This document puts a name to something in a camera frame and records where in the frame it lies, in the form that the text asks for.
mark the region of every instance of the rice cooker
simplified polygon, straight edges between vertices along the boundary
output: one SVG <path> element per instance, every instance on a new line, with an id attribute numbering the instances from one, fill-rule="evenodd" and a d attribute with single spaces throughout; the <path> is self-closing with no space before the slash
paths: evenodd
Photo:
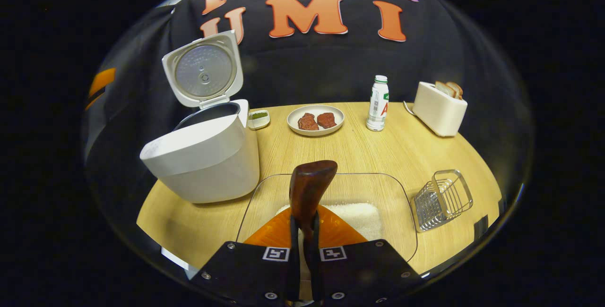
<path id="1" fill-rule="evenodd" d="M 141 150 L 140 159 L 186 201 L 242 197 L 259 182 L 259 146 L 247 100 L 229 100 L 243 83 L 235 31 L 195 40 L 162 58 L 179 102 L 200 110 Z"/>

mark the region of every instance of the bottle cap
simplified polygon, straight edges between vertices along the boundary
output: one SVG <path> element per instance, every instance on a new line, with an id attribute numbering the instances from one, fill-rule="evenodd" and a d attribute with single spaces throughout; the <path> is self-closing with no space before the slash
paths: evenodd
<path id="1" fill-rule="evenodd" d="M 376 81 L 376 83 L 387 83 L 387 77 L 386 76 L 381 76 L 381 75 L 376 75 L 376 77 L 374 78 L 374 81 Z"/>

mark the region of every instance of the wire rack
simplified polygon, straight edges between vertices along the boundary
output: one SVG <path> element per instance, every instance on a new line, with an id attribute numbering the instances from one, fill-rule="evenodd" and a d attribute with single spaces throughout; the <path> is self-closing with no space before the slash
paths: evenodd
<path id="1" fill-rule="evenodd" d="M 462 174 L 458 170 L 437 171 L 413 199 L 416 230 L 437 228 L 472 206 L 473 197 Z"/>

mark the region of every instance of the small dish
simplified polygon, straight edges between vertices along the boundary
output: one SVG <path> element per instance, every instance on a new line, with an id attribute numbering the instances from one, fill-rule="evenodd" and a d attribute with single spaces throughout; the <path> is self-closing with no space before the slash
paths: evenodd
<path id="1" fill-rule="evenodd" d="M 252 119 L 252 115 L 255 113 L 266 113 L 267 115 L 261 118 Z M 259 128 L 264 128 L 271 121 L 271 116 L 268 114 L 266 110 L 259 110 L 248 113 L 248 123 L 250 124 L 250 128 L 252 130 L 258 130 Z"/>
<path id="2" fill-rule="evenodd" d="M 307 112 L 315 116 L 315 121 L 317 121 L 317 116 L 321 115 L 322 113 L 331 112 L 334 114 L 334 122 L 336 123 L 336 126 L 333 126 L 332 128 L 322 128 L 320 126 L 319 130 L 303 130 L 298 128 L 298 120 L 301 119 L 301 117 L 303 117 Z M 333 133 L 341 128 L 342 123 L 344 122 L 344 113 L 330 105 L 307 105 L 290 112 L 287 121 L 292 131 L 298 133 L 299 135 L 323 136 L 329 135 L 330 133 Z"/>

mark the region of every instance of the plastic bottle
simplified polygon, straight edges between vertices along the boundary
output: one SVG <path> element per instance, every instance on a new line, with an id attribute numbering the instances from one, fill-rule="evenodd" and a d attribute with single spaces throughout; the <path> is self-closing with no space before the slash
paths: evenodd
<path id="1" fill-rule="evenodd" d="M 368 111 L 368 120 L 365 122 L 365 126 L 372 131 L 382 131 L 388 108 L 389 86 L 387 86 L 387 77 L 377 75 L 374 78 L 374 85 L 372 85 L 370 109 Z"/>

